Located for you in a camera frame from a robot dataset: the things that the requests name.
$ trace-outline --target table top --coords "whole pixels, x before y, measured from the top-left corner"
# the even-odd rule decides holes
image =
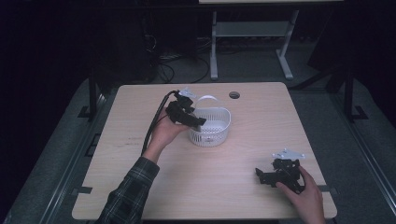
[[[255,168],[273,172],[273,153],[285,147],[304,153],[301,165],[326,185],[304,128],[283,83],[209,83],[120,87],[82,184],[73,217],[97,219],[110,191],[117,188],[140,156],[157,108],[169,91],[185,87],[213,95],[230,110],[226,141],[198,147],[181,133],[163,151],[143,219],[273,219],[297,217],[277,188],[261,185]],[[239,99],[229,93],[237,91]],[[329,192],[323,192],[325,217],[335,217]]]

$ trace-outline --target person's right hand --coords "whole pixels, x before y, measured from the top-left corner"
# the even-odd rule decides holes
[[[302,166],[300,166],[299,169],[305,182],[305,189],[302,193],[296,194],[280,182],[277,182],[276,186],[281,189],[294,204],[300,218],[306,224],[323,224],[325,223],[325,219],[322,194],[314,178]]]
[[[157,163],[163,149],[169,145],[178,134],[188,130],[189,127],[183,124],[175,124],[168,118],[165,108],[158,117],[157,124],[152,131],[148,148],[143,153],[143,157]]]

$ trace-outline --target plaid sleeve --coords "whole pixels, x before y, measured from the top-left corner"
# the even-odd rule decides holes
[[[140,157],[119,187],[108,195],[95,223],[140,223],[149,189],[159,171],[157,164]]]

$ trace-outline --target metal frame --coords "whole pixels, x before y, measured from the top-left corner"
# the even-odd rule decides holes
[[[343,84],[344,87],[344,114],[346,118],[353,123],[355,119],[368,119],[367,115],[364,113],[363,109],[356,105],[355,108],[358,114],[353,114],[352,105],[353,105],[353,73],[347,68],[345,65],[338,63],[333,65],[327,70],[316,74],[315,76],[307,79],[306,81],[293,86],[288,87],[290,91],[302,90],[309,85],[327,77],[331,76],[326,85],[326,91],[329,93],[337,93]]]
[[[381,169],[381,166],[376,161],[372,153],[372,149],[369,148],[367,143],[364,141],[363,136],[361,136],[361,133],[359,132],[358,128],[354,125],[354,122],[353,121],[351,122],[351,118],[349,118],[348,116],[343,116],[345,115],[346,111],[345,108],[342,107],[343,105],[342,100],[336,95],[331,95],[331,99],[334,105],[336,105],[335,108],[337,108],[340,117],[344,120],[344,123],[346,124],[349,131],[355,138],[355,141],[359,146],[359,150],[361,151],[362,158],[366,163],[368,169],[370,170],[371,174],[373,175],[376,184],[378,185],[379,189],[384,195],[384,198],[387,201],[389,208],[396,216],[396,189],[390,184],[388,177],[385,175],[385,173]]]
[[[217,11],[213,12],[212,21],[212,50],[210,52],[210,78],[219,78],[218,62],[216,58],[216,41],[221,36],[284,36],[285,42],[281,49],[276,50],[280,66],[286,79],[293,79],[288,61],[285,58],[294,25],[299,10],[294,10],[289,21],[244,21],[244,22],[218,22]]]
[[[90,82],[90,93],[92,93],[92,83]],[[89,122],[85,127],[84,134],[78,141],[78,145],[73,151],[73,154],[70,157],[69,163],[66,165],[64,173],[62,174],[61,179],[59,180],[58,185],[55,187],[54,191],[51,194],[51,198],[49,200],[49,204],[46,207],[39,223],[54,223],[56,215],[61,207],[62,201],[64,199],[64,195],[67,192],[67,189],[70,187],[70,180],[73,177],[74,172],[76,171],[78,160],[82,158],[86,153],[86,148],[91,145],[90,136],[95,136],[96,133],[95,127],[97,127],[100,116],[104,113],[104,107],[106,104],[106,98],[104,95],[100,94],[98,98],[92,98],[90,94],[90,102],[91,104],[95,104],[95,113],[89,113]]]
[[[89,91],[90,91],[90,106],[83,106],[81,108],[81,111],[78,114],[78,117],[79,118],[89,118],[88,121],[91,122],[93,120],[94,116],[96,115],[96,111],[97,111],[96,82],[95,82],[95,79],[93,76],[93,72],[91,72],[88,77],[88,85],[89,85]]]

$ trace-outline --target white plastic basket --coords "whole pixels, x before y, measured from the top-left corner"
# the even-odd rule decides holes
[[[197,108],[198,103],[204,99],[219,100],[214,96],[205,95],[195,103],[194,114],[197,118],[206,119],[200,132],[190,129],[190,140],[199,147],[215,147],[225,141],[231,124],[231,113],[228,109],[219,107]]]

